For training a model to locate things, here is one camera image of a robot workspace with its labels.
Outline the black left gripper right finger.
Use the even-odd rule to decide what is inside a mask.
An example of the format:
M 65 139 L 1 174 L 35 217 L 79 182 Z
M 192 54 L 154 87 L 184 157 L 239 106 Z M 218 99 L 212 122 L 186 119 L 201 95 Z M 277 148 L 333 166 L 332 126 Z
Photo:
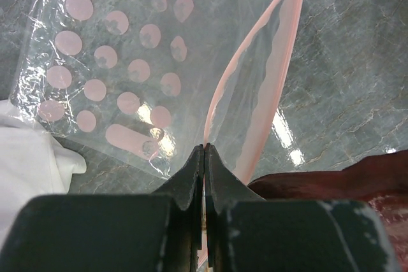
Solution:
M 350 199 L 265 199 L 213 145 L 205 150 L 208 264 L 214 271 L 400 271 L 380 215 Z

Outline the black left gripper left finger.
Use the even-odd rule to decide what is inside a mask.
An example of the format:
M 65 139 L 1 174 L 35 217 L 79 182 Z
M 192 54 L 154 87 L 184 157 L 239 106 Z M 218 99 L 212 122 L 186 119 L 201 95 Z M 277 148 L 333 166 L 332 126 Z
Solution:
M 204 149 L 149 194 L 30 200 L 1 249 L 2 271 L 196 271 Z

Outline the orange carrot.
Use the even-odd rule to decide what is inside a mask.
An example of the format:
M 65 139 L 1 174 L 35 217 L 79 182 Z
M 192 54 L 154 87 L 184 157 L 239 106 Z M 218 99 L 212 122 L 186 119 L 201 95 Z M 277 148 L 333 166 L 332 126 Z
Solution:
M 397 255 L 407 260 L 407 151 L 373 155 L 341 171 L 265 175 L 249 188 L 265 199 L 350 199 L 381 217 Z

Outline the clear pink-dotted zip bag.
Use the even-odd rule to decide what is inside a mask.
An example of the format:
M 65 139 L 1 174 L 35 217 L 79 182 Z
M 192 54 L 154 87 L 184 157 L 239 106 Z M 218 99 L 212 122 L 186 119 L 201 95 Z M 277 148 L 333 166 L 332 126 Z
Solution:
M 35 0 L 10 101 L 26 122 L 168 179 L 199 144 L 248 183 L 303 0 Z

